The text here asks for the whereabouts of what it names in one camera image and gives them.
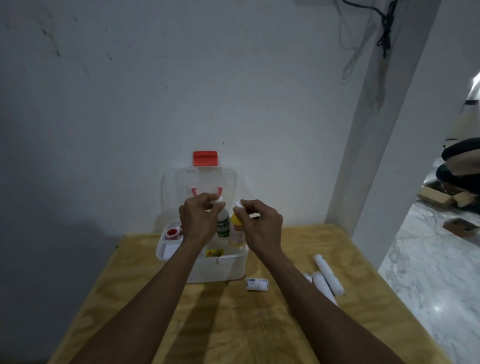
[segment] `bottle cap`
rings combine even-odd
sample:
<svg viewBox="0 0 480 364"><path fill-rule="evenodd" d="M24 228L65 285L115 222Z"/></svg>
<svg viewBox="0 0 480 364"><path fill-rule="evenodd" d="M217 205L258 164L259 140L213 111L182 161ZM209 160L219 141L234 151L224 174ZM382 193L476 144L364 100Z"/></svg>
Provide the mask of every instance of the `bottle cap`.
<svg viewBox="0 0 480 364"><path fill-rule="evenodd" d="M222 196L220 196L220 198L218 200L212 201L212 205L216 205L219 202L223 202L223 197Z"/></svg>

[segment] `right hand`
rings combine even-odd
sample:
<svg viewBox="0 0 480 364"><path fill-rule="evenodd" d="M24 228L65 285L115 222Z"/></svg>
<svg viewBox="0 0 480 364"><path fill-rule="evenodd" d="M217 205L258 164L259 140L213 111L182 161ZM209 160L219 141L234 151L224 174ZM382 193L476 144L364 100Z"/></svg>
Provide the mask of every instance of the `right hand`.
<svg viewBox="0 0 480 364"><path fill-rule="evenodd" d="M245 208L234 207L233 212L243 225L248 247L257 255L281 252L283 216L259 200L241 200L240 202ZM249 216L254 213L260 214L260 217Z"/></svg>

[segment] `wooden table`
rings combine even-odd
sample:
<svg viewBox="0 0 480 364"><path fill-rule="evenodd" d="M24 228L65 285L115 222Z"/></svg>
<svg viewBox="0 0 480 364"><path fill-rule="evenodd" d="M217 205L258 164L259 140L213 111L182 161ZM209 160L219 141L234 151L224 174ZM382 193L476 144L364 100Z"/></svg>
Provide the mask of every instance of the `wooden table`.
<svg viewBox="0 0 480 364"><path fill-rule="evenodd" d="M158 272L158 238L122 238L49 364L68 363ZM340 228L283 229L282 248L302 273L318 270L313 256L322 254L345 288L339 306L406 363L451 363ZM246 276L269 279L270 292L246 291L244 279L187 285L153 363L317 363L278 286L252 252Z"/></svg>

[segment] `wall stain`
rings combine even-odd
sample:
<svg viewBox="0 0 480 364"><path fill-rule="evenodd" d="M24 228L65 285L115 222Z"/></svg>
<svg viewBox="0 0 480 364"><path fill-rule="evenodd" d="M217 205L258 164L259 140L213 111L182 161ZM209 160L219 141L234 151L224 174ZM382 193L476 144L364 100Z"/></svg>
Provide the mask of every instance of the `wall stain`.
<svg viewBox="0 0 480 364"><path fill-rule="evenodd" d="M55 39L55 37L53 36L52 33L50 32L47 32L45 29L42 28L42 33L45 34L46 36L48 36L50 38L50 40L52 41L52 45L53 47L55 48L55 54L57 55L57 57L61 58L60 56L60 50L59 50L59 47L57 45L57 41Z"/></svg>

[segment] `small box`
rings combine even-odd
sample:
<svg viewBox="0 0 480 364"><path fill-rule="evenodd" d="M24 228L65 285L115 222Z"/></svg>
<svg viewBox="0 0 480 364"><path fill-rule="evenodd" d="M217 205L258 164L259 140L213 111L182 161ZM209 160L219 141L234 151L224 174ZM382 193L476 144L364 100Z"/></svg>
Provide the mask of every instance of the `small box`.
<svg viewBox="0 0 480 364"><path fill-rule="evenodd" d="M449 194L445 193L439 181L424 184L417 197L444 210L454 204L457 204L458 207L464 207L474 200L472 194L461 189L454 189Z"/></svg>
<svg viewBox="0 0 480 364"><path fill-rule="evenodd" d="M460 238L469 238L480 230L480 226L472 224L462 218L453 218L444 223L444 229Z"/></svg>

